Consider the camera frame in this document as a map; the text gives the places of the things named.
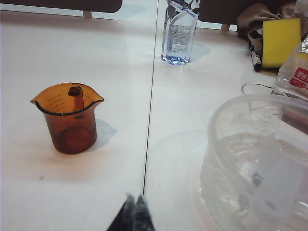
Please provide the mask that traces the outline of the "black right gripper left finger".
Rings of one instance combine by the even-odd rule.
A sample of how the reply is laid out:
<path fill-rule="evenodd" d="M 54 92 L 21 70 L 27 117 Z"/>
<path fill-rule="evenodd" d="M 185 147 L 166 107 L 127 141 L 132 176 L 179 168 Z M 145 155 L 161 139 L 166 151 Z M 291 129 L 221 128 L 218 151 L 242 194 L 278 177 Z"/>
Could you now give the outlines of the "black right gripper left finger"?
<path fill-rule="evenodd" d="M 127 198 L 120 208 L 118 214 L 108 227 L 107 231 L 131 231 L 132 213 L 134 209 L 134 197 L 127 194 Z"/>

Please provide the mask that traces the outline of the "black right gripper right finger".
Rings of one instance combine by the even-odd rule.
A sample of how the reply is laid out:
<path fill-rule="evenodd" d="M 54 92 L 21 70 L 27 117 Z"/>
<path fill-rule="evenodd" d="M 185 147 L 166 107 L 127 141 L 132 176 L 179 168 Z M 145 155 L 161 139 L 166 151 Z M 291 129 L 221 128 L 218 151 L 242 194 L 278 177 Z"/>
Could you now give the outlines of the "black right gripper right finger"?
<path fill-rule="evenodd" d="M 134 231 L 155 231 L 147 203 L 140 195 L 133 210 L 133 230 Z"/>

